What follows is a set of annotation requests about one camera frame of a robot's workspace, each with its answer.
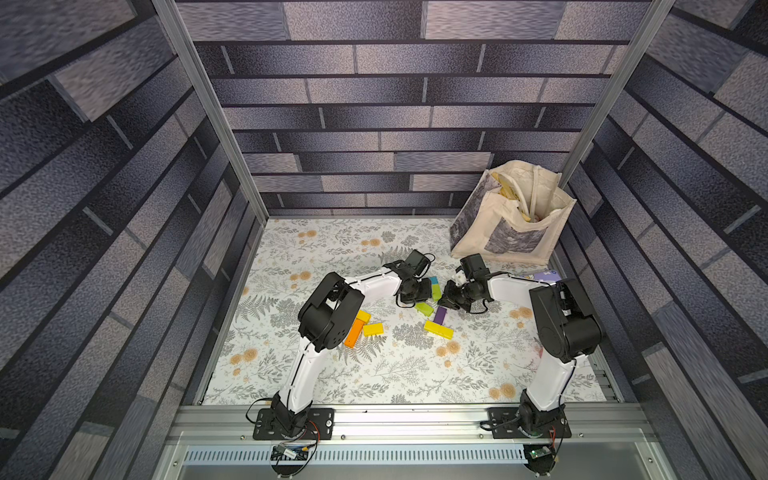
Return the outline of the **lime green block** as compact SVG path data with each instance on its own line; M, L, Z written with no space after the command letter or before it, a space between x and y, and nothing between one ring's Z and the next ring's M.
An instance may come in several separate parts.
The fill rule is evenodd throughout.
M431 298L437 302L442 297L442 291L438 284L432 284L431 285Z
M414 305L414 308L425 317L430 317L434 313L434 308L428 303L419 302Z

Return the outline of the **purple block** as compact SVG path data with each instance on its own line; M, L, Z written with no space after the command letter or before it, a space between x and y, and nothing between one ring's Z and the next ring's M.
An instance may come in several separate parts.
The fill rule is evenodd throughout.
M445 307L439 306L436 310L435 316L433 318L433 322L438 325L443 325L446 315L447 315L447 309Z

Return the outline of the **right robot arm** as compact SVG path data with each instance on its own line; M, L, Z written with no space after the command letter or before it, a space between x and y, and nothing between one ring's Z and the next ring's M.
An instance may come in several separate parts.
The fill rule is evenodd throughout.
M476 302L513 303L531 310L542 346L534 379L521 393L515 416L489 418L480 428L492 433L517 429L529 438L556 432L567 422L563 395L579 364L591 355L605 332L584 288L575 279L554 283L492 272L478 254L460 260L438 305L470 314Z

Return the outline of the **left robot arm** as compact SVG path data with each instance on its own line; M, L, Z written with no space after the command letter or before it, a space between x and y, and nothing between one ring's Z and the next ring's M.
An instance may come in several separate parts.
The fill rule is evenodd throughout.
M348 337L360 310L382 298L411 308L431 297L427 272L433 254L413 250L404 260L356 277L330 272L298 313L299 344L290 373L271 400L271 410L286 429L302 427L313 402L319 374L333 349Z

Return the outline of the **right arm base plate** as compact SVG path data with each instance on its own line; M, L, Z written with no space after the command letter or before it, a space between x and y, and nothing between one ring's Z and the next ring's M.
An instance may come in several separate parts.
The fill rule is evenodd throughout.
M494 439L556 439L571 438L572 432L565 415L566 407L561 405L548 412L530 410L526 405L523 412L518 407L491 407L486 410L486 425Z

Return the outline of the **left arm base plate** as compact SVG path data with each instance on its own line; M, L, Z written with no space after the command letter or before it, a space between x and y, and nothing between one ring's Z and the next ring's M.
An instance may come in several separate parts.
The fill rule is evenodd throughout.
M309 408L299 414L281 413L263 408L253 421L254 440L289 440L305 434L309 439L330 440L336 411L332 408Z

